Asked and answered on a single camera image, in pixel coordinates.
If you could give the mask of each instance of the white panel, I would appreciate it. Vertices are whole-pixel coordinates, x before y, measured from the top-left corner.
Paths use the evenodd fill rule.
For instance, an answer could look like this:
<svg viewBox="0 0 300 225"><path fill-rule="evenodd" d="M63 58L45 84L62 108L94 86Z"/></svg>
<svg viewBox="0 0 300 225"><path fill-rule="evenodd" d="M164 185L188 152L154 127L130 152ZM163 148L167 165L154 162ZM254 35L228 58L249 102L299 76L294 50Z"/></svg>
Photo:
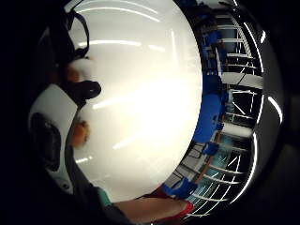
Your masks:
<svg viewBox="0 0 300 225"><path fill-rule="evenodd" d="M97 65L88 79L102 92L82 109L91 135L75 159L92 158L79 166L112 202L131 200L160 186L188 149L202 94L197 42L172 0L97 0L76 10ZM85 45L77 21L70 35Z"/></svg>
<svg viewBox="0 0 300 225"><path fill-rule="evenodd" d="M224 72L221 79L223 83L235 85L241 80L243 76L244 73ZM246 74L246 76L240 82L239 85L263 89L263 77L256 76L253 74Z"/></svg>
<svg viewBox="0 0 300 225"><path fill-rule="evenodd" d="M249 138L252 135L252 129L248 127L242 127L230 123L224 123L222 133L238 136L242 138Z"/></svg>

